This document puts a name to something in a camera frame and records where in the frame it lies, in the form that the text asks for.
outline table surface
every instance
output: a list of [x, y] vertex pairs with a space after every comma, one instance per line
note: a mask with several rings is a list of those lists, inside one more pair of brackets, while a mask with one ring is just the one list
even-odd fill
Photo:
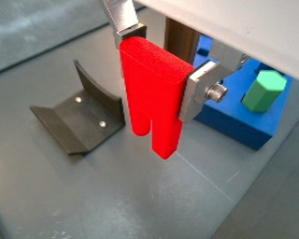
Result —
[[216, 238], [299, 238], [299, 122], [217, 228]]
[[[149, 9], [138, 15], [161, 45], [162, 16]], [[192, 120], [162, 161], [126, 117], [113, 137], [74, 159], [29, 111], [81, 90], [73, 59], [125, 106], [109, 27], [0, 74], [2, 238], [211, 238], [299, 120], [299, 81], [276, 136], [257, 151]]]
[[136, 1], [299, 79], [299, 1]]

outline green block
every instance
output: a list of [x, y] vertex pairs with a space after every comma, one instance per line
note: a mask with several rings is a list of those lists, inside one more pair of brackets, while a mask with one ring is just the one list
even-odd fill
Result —
[[273, 70], [261, 70], [244, 95], [241, 104], [251, 112], [264, 113], [285, 88], [284, 77]]

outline black angle bracket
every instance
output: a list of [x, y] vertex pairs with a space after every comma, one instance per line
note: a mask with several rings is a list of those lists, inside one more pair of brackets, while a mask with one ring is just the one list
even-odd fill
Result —
[[83, 90], [53, 108], [30, 107], [69, 155], [88, 153], [124, 126], [121, 98], [96, 83], [77, 61], [74, 66]]

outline bolt head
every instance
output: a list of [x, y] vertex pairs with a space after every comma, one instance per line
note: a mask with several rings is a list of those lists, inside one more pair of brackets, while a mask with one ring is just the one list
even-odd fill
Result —
[[81, 97], [75, 97], [75, 98], [74, 98], [74, 101], [75, 101], [77, 103], [79, 103], [79, 102], [82, 101], [82, 98], [81, 98]]
[[105, 127], [105, 121], [100, 122], [100, 126], [104, 128]]
[[216, 103], [219, 103], [224, 99], [227, 91], [228, 91], [227, 88], [223, 85], [216, 83], [207, 90], [207, 98], [215, 101]]

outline screw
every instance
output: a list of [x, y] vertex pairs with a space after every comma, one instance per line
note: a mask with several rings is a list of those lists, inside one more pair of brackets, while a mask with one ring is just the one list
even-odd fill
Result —
[[100, 122], [100, 126], [104, 128], [105, 127], [105, 121]]
[[207, 90], [207, 99], [211, 99], [219, 103], [227, 94], [227, 88], [217, 83], [209, 87]]
[[74, 101], [79, 103], [82, 101], [82, 98], [81, 97], [75, 97]]
[[243, 54], [243, 57], [241, 57], [240, 63], [244, 63], [245, 61], [247, 61], [247, 55]]

